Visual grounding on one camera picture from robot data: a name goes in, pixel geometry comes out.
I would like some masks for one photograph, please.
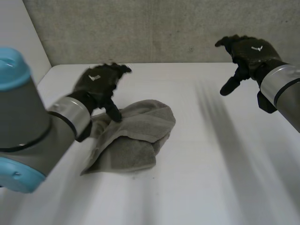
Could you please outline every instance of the concrete wall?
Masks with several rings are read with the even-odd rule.
[[[51,64],[228,62],[247,34],[300,61],[299,0],[23,0]]]
[[[35,83],[51,68],[22,0],[0,0],[0,46],[22,53]]]

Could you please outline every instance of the blue joint cap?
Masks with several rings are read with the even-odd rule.
[[[30,74],[21,53],[13,48],[0,47],[0,91],[9,91],[26,84]]]
[[[42,173],[25,164],[0,157],[0,186],[12,191],[32,193],[45,179]]]

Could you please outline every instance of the white wall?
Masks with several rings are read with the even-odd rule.
[[[51,68],[22,0],[0,0],[0,46],[23,54],[35,83]]]

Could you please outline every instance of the gray towel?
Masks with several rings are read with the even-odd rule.
[[[105,113],[92,117],[91,137],[97,138],[82,174],[129,172],[155,166],[155,156],[175,125],[172,110],[156,100],[144,100],[121,109],[122,122]]]

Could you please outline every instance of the gray wall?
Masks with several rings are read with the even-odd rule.
[[[247,34],[300,61],[299,0],[23,0],[51,64],[228,62]]]

